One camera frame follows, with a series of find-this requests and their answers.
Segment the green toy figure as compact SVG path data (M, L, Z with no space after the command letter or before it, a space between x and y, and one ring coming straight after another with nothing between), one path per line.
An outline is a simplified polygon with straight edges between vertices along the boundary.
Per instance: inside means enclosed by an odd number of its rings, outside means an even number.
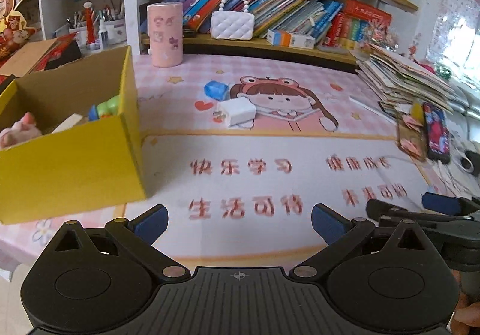
M88 120L92 122L110 116L116 116L118 114L119 105L119 95L110 98L106 102L101 102L98 105L92 105L89 109Z

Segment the white charger block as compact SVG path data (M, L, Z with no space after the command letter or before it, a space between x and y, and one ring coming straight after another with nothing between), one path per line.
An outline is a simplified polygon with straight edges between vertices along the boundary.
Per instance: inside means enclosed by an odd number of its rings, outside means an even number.
M252 128L255 118L256 106L245 97L218 102L213 113L214 121L226 127Z

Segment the blue small toy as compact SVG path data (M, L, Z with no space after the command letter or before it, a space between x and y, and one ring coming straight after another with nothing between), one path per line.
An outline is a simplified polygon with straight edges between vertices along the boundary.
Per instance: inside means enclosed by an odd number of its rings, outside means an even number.
M222 102L228 99L230 96L230 88L227 84L221 83L216 80L209 81L203 87L204 93L207 97L216 101Z

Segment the smartphone with red screen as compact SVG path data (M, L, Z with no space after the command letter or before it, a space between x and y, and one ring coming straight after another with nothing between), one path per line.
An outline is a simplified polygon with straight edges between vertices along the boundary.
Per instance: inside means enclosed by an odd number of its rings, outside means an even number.
M422 109L425 120L427 156L431 160L449 164L451 153L445 113L428 102L423 103Z

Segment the yellow cardboard box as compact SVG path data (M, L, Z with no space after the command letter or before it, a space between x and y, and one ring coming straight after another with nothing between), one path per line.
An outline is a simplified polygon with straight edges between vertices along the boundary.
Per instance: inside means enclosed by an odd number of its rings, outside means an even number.
M118 114L90 122L92 105L119 95ZM137 87L130 47L13 80L1 127L26 112L42 135L1 151L1 223L14 225L146 198ZM77 113L87 122L52 133Z

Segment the stack of papers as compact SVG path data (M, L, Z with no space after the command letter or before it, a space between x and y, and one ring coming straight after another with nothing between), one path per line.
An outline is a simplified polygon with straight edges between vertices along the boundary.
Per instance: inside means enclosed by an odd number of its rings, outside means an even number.
M350 53L356 59L356 73L384 106L395 108L415 101L430 102L449 113L465 114L466 98L420 64L375 45Z

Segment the pink checked desk mat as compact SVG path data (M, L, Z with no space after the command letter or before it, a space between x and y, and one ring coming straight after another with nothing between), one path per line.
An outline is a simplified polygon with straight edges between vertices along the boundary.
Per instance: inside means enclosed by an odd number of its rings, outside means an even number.
M317 203L357 217L371 198L420 211L426 192L478 188L455 167L402 152L395 125L363 108L368 89L354 74L216 55L189 55L164 69L133 56L133 68L145 199L1 223L3 269L35 261L67 220L100 227L157 203L170 221L156 247L191 267L289 267L323 246L310 224ZM245 97L256 106L252 128L214 121L219 101L203 90L211 80L229 86L227 100Z

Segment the white eraser block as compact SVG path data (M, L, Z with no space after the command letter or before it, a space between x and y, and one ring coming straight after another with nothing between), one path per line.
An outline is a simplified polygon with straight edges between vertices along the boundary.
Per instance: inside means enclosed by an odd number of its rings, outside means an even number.
M78 125L83 125L84 123L87 122L87 119L77 113L72 114L69 116L67 119L65 119L60 125L58 125L52 133L60 133L66 130L69 130L70 128L74 128Z

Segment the pink plush pig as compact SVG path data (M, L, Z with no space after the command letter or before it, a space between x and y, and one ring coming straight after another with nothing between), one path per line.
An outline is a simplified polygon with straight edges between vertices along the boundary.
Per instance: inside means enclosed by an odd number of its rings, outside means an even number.
M15 122L10 128L5 128L0 133L0 149L30 141L42 135L37 127L37 122L32 113L26 112L24 116Z

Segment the red thick book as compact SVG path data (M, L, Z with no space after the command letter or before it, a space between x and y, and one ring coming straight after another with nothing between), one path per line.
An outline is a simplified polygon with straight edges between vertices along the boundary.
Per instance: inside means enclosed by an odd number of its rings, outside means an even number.
M366 41L383 40L391 26L391 14L357 0L340 0L342 9L331 21L323 47L362 49Z

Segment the orange white small box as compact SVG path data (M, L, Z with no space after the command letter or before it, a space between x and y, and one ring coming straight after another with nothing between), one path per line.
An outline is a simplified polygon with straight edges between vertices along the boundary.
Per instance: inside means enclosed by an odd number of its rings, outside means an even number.
M268 30L267 42L275 47L291 47L312 50L315 47L316 39L304 34L292 32Z

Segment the brown cardboard sheet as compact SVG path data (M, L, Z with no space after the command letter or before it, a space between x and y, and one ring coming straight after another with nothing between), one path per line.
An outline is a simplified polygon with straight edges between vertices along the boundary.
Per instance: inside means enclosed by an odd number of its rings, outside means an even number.
M56 42L57 39L49 39L26 43L1 66L1 74L16 77L29 74L41 59L55 47Z

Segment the pen holder with pens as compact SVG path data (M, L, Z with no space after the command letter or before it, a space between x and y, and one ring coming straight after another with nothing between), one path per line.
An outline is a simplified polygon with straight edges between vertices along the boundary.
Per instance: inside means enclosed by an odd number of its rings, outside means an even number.
M82 50L105 50L127 41L123 8L117 11L105 5L96 10L91 1L86 1L81 11L67 18L66 24Z

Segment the pink cylindrical cup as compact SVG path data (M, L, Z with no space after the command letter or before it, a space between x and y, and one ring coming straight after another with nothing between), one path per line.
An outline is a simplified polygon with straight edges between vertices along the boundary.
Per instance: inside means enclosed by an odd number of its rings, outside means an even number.
M161 2L147 7L152 65L172 68L183 60L183 7L181 2Z

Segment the white quilted handbag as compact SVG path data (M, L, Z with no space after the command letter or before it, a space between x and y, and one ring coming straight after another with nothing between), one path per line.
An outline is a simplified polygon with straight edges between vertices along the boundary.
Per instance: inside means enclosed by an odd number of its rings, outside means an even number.
M250 41L253 38L255 15L250 13L248 0L241 0L241 11L227 11L225 4L229 0L221 0L219 9L211 14L210 35L216 40Z

